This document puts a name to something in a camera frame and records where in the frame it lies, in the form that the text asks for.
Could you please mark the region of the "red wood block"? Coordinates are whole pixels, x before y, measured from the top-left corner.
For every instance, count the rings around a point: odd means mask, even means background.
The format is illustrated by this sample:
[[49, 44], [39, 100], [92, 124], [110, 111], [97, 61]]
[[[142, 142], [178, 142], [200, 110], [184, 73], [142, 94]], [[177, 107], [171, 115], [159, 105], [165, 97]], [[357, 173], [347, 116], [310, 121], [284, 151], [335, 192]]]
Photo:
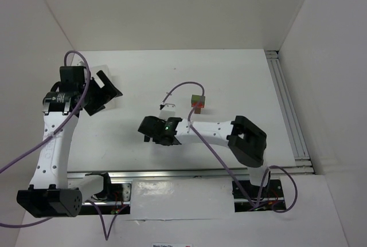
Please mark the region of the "red wood block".
[[194, 101], [192, 102], [192, 108], [203, 108], [205, 103], [203, 101]]

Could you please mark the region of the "green arch wood block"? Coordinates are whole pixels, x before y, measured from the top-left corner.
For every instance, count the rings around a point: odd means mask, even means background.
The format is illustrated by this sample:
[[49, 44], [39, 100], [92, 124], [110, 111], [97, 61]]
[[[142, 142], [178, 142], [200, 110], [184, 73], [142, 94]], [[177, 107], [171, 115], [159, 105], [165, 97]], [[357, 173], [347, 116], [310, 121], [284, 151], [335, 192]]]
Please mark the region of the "green arch wood block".
[[204, 95], [192, 95], [191, 96], [191, 103], [204, 103], [205, 102], [205, 96]]

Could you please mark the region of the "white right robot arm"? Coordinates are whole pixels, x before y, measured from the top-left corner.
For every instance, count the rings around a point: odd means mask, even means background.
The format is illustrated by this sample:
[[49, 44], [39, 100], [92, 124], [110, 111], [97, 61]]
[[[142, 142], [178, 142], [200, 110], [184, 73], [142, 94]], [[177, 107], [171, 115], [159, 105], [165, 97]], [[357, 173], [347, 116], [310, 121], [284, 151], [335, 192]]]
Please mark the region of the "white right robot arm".
[[236, 116], [233, 121], [201, 122], [180, 117], [167, 120], [146, 116], [138, 132], [145, 141], [152, 140], [162, 146], [202, 143], [217, 145], [231, 150], [237, 161], [248, 168], [250, 183], [265, 186], [268, 174], [264, 153], [267, 135], [244, 116]]

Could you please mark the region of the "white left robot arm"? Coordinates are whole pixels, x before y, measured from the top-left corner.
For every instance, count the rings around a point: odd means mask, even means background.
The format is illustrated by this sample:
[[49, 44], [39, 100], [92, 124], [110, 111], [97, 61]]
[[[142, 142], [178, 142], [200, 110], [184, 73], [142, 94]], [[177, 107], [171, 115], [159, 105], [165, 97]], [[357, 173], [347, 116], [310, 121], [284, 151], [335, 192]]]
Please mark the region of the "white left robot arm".
[[36, 218], [75, 217], [92, 197], [107, 199], [111, 179], [106, 172], [91, 172], [80, 182], [68, 182], [67, 168], [71, 141], [79, 113], [90, 116], [102, 111], [112, 99], [120, 97], [104, 70], [96, 73], [102, 82], [87, 76], [84, 66], [60, 67], [60, 81], [45, 95], [44, 140], [37, 167], [26, 190], [19, 190], [17, 202]]

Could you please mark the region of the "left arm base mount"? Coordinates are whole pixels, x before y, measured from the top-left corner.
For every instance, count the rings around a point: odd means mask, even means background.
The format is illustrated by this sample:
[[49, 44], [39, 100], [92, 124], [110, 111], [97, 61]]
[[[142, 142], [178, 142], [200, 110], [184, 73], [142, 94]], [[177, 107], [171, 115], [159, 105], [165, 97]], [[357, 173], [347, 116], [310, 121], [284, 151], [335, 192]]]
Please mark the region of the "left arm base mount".
[[103, 189], [94, 194], [89, 201], [92, 201], [100, 210], [102, 215], [130, 214], [130, 202], [132, 196], [132, 182], [111, 182], [107, 180], [103, 183]]

